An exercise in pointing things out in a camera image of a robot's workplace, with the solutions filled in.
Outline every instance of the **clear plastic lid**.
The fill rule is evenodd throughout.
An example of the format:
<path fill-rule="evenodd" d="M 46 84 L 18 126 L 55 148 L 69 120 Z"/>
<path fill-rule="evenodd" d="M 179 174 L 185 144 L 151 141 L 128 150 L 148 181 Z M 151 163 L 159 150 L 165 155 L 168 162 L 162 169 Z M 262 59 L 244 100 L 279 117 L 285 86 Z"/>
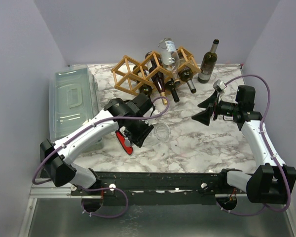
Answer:
<path fill-rule="evenodd" d="M 97 100 L 94 98 L 95 85 L 86 65 L 68 67 L 56 73 L 49 90 L 49 128 L 52 142 L 74 132 L 99 112 L 97 103 L 92 101 Z"/>

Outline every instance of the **gray wall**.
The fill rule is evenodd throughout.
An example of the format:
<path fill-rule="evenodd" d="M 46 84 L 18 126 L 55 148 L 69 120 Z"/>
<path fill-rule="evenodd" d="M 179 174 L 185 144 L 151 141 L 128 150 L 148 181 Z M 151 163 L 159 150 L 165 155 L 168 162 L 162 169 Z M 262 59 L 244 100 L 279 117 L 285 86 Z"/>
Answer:
<path fill-rule="evenodd" d="M 296 0 L 281 0 L 244 66 L 271 88 L 266 126 L 280 156 L 296 168 Z M 257 90 L 256 109 L 264 112 L 267 94 L 257 79 L 246 79 Z M 293 190 L 296 209 L 296 184 Z"/>
<path fill-rule="evenodd" d="M 0 237 L 18 235 L 48 136 L 48 80 L 65 61 L 32 0 L 0 0 Z"/>
<path fill-rule="evenodd" d="M 70 64 L 143 60 L 170 37 L 201 63 L 218 38 L 219 63 L 243 63 L 279 0 L 35 0 Z"/>

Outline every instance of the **green wine bottle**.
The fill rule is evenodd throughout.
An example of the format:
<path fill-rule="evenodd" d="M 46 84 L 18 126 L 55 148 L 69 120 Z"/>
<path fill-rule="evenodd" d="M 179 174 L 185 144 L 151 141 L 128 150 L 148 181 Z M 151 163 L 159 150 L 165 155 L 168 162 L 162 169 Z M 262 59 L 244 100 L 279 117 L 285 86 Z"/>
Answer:
<path fill-rule="evenodd" d="M 139 77 L 143 77 L 142 76 L 142 72 L 139 70 L 137 73 L 135 73 L 136 75 L 138 75 Z M 151 94 L 152 94 L 152 87 L 150 85 L 147 85 L 147 84 L 143 84 L 141 87 L 139 87 L 139 93 L 144 93 L 146 96 L 148 96 L 150 98 Z"/>
<path fill-rule="evenodd" d="M 211 50 L 204 55 L 201 65 L 201 72 L 198 74 L 197 77 L 200 83 L 207 83 L 209 81 L 209 78 L 211 78 L 211 74 L 217 61 L 216 49 L 218 43 L 219 40 L 215 39 Z"/>

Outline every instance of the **plastic container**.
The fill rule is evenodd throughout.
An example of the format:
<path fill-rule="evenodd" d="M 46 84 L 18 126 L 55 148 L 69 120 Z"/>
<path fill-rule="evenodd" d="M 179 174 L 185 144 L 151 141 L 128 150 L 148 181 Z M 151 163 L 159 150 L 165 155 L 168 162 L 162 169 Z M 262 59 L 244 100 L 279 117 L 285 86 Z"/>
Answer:
<path fill-rule="evenodd" d="M 170 137 L 170 128 L 165 123 L 156 123 L 153 124 L 153 130 L 145 139 L 143 146 L 151 147 L 156 144 L 167 142 Z"/>
<path fill-rule="evenodd" d="M 54 142 L 71 134 L 95 117 L 100 110 L 98 98 L 97 84 L 86 65 L 57 72 L 49 89 L 50 140 Z M 102 147 L 99 140 L 86 151 Z"/>

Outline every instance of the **wine bottle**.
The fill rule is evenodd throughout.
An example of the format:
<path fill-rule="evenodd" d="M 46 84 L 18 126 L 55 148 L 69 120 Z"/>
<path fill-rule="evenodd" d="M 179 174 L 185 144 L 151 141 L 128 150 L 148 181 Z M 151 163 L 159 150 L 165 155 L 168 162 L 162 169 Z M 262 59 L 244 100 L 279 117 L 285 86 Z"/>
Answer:
<path fill-rule="evenodd" d="M 163 68 L 172 73 L 175 85 L 180 84 L 181 82 L 178 75 L 180 59 L 173 40 L 170 38 L 165 38 L 164 40 L 160 41 L 158 50 Z"/>
<path fill-rule="evenodd" d="M 168 80 L 168 82 L 165 84 L 166 90 L 169 90 L 172 94 L 173 100 L 175 103 L 178 103 L 180 101 L 177 91 L 174 87 L 174 81 L 171 78 L 170 80 Z"/>
<path fill-rule="evenodd" d="M 203 62 L 201 64 L 201 72 L 198 74 L 198 81 L 200 83 L 207 83 L 213 72 L 214 66 L 217 61 L 216 49 L 219 43 L 218 39 L 215 39 L 212 48 L 209 52 L 205 53 Z"/>
<path fill-rule="evenodd" d="M 179 54 L 179 57 L 180 57 L 180 65 L 184 64 L 185 59 L 181 53 Z M 192 69 L 189 68 L 188 66 L 184 67 L 181 71 L 179 71 L 179 77 L 181 81 L 184 81 L 187 83 L 189 90 L 191 91 L 192 94 L 194 94 L 196 92 L 196 88 L 194 86 L 194 83 L 192 82 L 192 78 L 193 78 Z"/>
<path fill-rule="evenodd" d="M 145 58 L 147 58 L 150 54 L 151 52 L 148 52 L 145 55 Z M 157 68 L 157 63 L 155 62 L 154 58 L 150 59 L 150 61 L 147 62 L 147 67 L 148 67 L 149 73 L 151 73 L 155 68 Z M 153 81 L 153 84 L 157 88 L 159 94 L 161 96 L 166 96 L 163 73 L 157 72 L 155 75 L 151 77 L 151 80 Z M 162 102 L 164 105 L 168 104 L 168 101 L 163 98 L 162 98 Z"/>
<path fill-rule="evenodd" d="M 139 70 L 137 73 L 135 73 L 136 75 L 138 75 L 139 77 L 143 77 L 142 72 Z M 150 98 L 151 94 L 152 94 L 152 87 L 150 85 L 147 84 L 143 84 L 141 87 L 139 87 L 139 93 L 143 93 L 146 96 L 148 96 Z"/>

